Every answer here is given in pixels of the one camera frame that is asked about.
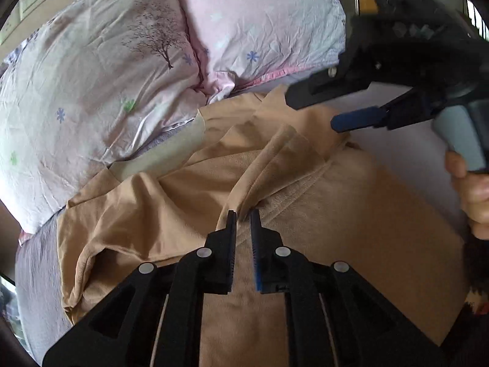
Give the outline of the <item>person's right hand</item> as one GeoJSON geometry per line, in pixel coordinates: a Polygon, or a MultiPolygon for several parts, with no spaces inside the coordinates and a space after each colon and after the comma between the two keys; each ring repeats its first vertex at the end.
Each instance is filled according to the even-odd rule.
{"type": "Polygon", "coordinates": [[[488,175],[470,173],[461,155],[447,151],[445,167],[458,193],[461,209],[468,217],[474,236],[488,240],[489,187],[488,175]]]}

